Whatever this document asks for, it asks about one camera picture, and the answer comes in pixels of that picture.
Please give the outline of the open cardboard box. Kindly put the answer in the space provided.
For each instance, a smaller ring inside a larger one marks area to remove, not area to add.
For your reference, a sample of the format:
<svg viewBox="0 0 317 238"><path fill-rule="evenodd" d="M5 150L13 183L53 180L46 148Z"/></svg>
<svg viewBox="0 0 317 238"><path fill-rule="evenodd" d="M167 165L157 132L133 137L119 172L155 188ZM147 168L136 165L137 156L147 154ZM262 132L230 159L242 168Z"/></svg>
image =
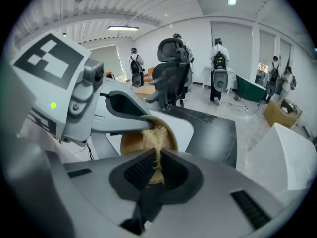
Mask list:
<svg viewBox="0 0 317 238"><path fill-rule="evenodd" d="M300 118L300 114L290 113L287 114L281 109L281 101L270 101L268 106L264 111L264 117L266 118L268 124L272 127L275 123L278 123L286 128L291 129Z"/></svg>

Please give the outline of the orange chair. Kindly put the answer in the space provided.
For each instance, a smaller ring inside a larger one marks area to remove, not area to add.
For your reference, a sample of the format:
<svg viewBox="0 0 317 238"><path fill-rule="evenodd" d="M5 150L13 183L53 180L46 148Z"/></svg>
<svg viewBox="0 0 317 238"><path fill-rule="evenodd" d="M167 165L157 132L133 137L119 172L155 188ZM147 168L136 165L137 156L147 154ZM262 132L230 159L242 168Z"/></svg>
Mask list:
<svg viewBox="0 0 317 238"><path fill-rule="evenodd" d="M144 79L145 83L149 83L153 80L153 70L154 70L154 68L151 67L147 70L147 73L144 74L143 79Z"/></svg>

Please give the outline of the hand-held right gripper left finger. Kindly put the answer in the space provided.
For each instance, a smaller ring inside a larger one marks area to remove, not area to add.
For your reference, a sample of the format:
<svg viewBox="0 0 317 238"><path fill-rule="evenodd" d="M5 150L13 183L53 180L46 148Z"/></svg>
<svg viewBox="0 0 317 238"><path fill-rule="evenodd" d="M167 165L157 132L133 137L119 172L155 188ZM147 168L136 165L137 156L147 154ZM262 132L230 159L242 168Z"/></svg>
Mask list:
<svg viewBox="0 0 317 238"><path fill-rule="evenodd" d="M65 164L75 238L144 238L143 202L155 151Z"/></svg>

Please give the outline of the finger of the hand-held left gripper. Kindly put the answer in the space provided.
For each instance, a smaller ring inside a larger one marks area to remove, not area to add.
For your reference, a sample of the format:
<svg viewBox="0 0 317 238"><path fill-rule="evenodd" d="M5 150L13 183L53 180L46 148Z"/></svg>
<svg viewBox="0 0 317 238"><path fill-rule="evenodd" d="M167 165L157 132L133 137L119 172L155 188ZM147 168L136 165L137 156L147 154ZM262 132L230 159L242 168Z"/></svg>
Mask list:
<svg viewBox="0 0 317 238"><path fill-rule="evenodd" d="M154 127L144 115L131 115L115 111L113 108L100 108L95 111L91 132L123 134L126 132L142 131Z"/></svg>

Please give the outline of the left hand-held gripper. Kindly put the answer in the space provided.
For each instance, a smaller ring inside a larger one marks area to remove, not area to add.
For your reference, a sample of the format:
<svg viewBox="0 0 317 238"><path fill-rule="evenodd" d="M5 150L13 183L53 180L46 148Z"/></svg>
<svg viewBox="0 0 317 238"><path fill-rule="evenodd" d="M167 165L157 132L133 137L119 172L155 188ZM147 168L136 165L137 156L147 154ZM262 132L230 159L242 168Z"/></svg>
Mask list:
<svg viewBox="0 0 317 238"><path fill-rule="evenodd" d="M50 30L28 44L11 66L36 100L28 119L50 135L84 146L92 130L98 98L114 116L142 120L149 109L131 88L104 81L104 65L91 51Z"/></svg>

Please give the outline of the beige bowl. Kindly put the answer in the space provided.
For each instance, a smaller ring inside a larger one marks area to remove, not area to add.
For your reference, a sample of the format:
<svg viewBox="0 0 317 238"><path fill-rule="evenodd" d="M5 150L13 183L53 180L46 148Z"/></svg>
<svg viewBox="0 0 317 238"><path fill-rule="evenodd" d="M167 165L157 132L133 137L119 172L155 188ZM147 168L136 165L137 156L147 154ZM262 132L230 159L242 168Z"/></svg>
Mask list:
<svg viewBox="0 0 317 238"><path fill-rule="evenodd" d="M158 127L159 125L162 125L168 130L166 146L163 149L178 151L178 143L176 141L176 137L172 129L170 128L170 126L166 122L164 122L162 119L156 116L146 115L144 117L148 119L149 121L153 122L154 127L151 129L154 129ZM139 150L148 150L143 148L142 131L133 131L133 132L128 132L127 134L122 135L121 143L120 143L120 151L122 155L128 154L130 152L139 151Z"/></svg>

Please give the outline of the black office chair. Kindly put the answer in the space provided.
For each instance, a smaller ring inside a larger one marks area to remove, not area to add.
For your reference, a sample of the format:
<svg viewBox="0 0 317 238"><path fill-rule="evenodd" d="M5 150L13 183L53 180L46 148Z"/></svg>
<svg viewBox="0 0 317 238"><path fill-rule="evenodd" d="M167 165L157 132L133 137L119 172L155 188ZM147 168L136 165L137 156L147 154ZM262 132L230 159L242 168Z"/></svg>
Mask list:
<svg viewBox="0 0 317 238"><path fill-rule="evenodd" d="M150 82L155 92L146 97L146 102L157 101L159 110L169 111L182 95L190 69L188 52L182 40L167 38L160 42L157 58L160 64L154 67Z"/></svg>

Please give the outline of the straw scrubbing brush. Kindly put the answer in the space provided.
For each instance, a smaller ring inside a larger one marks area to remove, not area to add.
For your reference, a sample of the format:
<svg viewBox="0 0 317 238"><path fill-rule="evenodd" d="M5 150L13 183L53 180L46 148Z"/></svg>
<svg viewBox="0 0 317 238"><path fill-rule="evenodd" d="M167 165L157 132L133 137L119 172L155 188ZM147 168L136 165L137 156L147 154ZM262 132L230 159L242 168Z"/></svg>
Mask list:
<svg viewBox="0 0 317 238"><path fill-rule="evenodd" d="M168 130L159 125L154 129L148 129L142 131L143 135L143 148L144 149L155 149L155 160L154 160L154 173L149 181L149 184L160 184L164 183L164 176L162 173L161 165L161 150L166 146Z"/></svg>

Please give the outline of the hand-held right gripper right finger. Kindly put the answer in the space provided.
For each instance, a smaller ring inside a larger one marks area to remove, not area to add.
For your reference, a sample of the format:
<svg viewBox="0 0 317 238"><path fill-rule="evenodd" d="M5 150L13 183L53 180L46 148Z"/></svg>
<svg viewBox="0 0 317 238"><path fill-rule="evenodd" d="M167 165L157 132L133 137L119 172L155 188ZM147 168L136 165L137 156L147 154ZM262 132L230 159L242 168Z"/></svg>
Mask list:
<svg viewBox="0 0 317 238"><path fill-rule="evenodd" d="M266 189L235 168L176 151L162 152L163 159L189 164L189 173L201 171L200 189L185 203L164 205L145 231L145 238L244 238L267 237L264 226L284 209Z"/></svg>

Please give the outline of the white bathtub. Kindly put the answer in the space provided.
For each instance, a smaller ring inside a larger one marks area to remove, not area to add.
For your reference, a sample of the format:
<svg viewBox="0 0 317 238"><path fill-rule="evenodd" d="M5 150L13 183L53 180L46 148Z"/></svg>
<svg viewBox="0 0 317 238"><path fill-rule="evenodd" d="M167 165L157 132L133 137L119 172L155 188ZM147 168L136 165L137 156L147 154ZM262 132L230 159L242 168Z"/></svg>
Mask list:
<svg viewBox="0 0 317 238"><path fill-rule="evenodd" d="M275 123L246 155L244 174L272 194L309 188L317 174L314 145Z"/></svg>

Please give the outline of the wooden table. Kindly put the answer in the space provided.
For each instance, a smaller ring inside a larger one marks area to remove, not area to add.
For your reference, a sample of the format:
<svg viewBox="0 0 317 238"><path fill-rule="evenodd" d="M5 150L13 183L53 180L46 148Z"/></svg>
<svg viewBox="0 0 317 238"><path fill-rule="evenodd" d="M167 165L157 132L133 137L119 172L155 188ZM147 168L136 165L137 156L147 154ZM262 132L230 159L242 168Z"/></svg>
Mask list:
<svg viewBox="0 0 317 238"><path fill-rule="evenodd" d="M134 89L134 93L140 98L144 99L149 97L155 92L155 87L153 85L144 85L139 88Z"/></svg>

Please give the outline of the black and white device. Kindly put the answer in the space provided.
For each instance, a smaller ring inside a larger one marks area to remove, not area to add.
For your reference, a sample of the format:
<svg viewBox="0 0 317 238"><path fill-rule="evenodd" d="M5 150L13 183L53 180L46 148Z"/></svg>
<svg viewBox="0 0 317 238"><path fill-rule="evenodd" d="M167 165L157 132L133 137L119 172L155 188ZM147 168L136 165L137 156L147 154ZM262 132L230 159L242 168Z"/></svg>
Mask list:
<svg viewBox="0 0 317 238"><path fill-rule="evenodd" d="M290 113L296 113L296 114L300 114L301 111L298 108L298 106L296 104L294 104L293 102L287 100L287 99L283 99L281 101L281 109L283 112L290 114Z"/></svg>

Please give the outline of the green bathtub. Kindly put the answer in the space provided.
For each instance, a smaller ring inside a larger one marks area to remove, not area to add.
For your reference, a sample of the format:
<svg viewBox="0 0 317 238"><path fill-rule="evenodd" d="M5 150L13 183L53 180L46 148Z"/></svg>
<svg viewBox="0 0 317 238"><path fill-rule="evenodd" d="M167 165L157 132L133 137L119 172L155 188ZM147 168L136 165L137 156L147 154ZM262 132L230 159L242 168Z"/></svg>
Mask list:
<svg viewBox="0 0 317 238"><path fill-rule="evenodd" d="M239 75L236 75L236 82L237 94L245 100L258 103L266 95L266 88L256 83L252 83Z"/></svg>

